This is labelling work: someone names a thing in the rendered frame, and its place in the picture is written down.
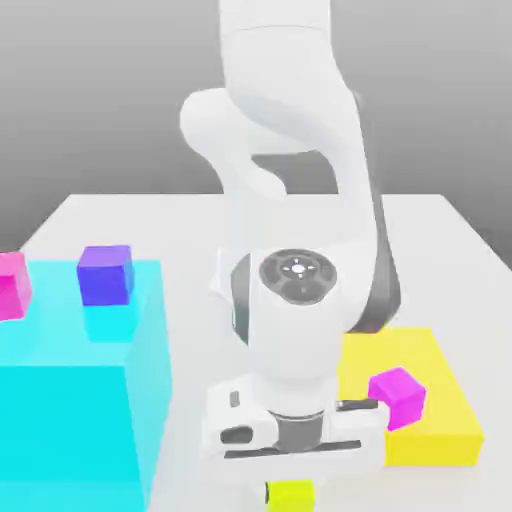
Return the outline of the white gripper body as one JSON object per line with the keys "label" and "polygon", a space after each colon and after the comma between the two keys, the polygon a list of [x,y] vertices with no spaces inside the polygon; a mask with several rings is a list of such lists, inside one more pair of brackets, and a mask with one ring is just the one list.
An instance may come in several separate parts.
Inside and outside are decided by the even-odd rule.
{"label": "white gripper body", "polygon": [[299,420],[203,428],[201,462],[227,483],[323,480],[383,467],[385,410],[327,410]]}

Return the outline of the small yellow-green cube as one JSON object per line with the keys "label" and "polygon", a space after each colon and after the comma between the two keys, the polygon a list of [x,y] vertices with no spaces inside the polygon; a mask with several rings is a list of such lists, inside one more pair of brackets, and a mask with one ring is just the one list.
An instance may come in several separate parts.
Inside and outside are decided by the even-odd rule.
{"label": "small yellow-green cube", "polygon": [[314,512],[315,492],[309,480],[266,483],[265,512]]}

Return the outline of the small magenta cube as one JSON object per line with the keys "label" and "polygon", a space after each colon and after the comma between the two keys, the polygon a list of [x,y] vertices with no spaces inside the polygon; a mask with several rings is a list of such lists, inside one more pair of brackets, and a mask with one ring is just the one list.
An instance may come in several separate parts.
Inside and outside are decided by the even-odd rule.
{"label": "small magenta cube", "polygon": [[403,367],[369,379],[368,397],[384,402],[389,408],[389,431],[418,422],[423,415],[426,394],[426,388]]}

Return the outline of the small blue cube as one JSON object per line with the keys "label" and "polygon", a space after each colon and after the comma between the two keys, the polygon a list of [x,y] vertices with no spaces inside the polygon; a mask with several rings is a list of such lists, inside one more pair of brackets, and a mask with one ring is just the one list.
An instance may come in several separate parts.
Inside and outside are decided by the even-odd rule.
{"label": "small blue cube", "polygon": [[134,289],[129,245],[87,246],[77,264],[84,306],[128,305]]}

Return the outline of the small pink cube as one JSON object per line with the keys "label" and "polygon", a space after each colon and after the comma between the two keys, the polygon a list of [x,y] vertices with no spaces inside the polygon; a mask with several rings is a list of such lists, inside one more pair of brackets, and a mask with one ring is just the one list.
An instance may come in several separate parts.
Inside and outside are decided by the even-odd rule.
{"label": "small pink cube", "polygon": [[0,321],[22,319],[32,299],[25,255],[0,253]]}

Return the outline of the large yellow box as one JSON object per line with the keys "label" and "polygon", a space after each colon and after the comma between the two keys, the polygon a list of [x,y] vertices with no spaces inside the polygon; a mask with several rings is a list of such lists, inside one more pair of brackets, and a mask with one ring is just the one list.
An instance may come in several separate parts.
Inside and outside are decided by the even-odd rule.
{"label": "large yellow box", "polygon": [[369,379],[395,367],[405,368],[427,394],[418,422],[386,431],[386,465],[476,465],[484,433],[431,330],[386,328],[376,334],[345,335],[339,396],[369,398]]}

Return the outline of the large cyan box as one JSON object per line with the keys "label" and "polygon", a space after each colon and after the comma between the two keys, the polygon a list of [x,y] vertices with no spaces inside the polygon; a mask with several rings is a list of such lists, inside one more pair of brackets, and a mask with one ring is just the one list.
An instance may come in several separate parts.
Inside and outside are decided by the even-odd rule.
{"label": "large cyan box", "polygon": [[126,306],[84,307],[72,261],[33,261],[0,322],[0,512],[147,512],[171,400],[161,267]]}

